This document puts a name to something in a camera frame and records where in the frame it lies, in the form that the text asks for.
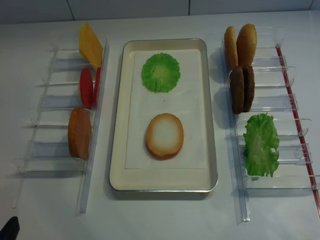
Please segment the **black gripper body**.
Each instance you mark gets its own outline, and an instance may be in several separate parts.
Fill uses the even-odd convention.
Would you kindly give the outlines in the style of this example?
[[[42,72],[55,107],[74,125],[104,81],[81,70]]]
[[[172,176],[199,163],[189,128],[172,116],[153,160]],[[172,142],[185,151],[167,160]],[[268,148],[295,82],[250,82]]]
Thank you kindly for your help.
[[[0,240],[16,240],[20,231],[19,219],[13,216],[0,230]]]

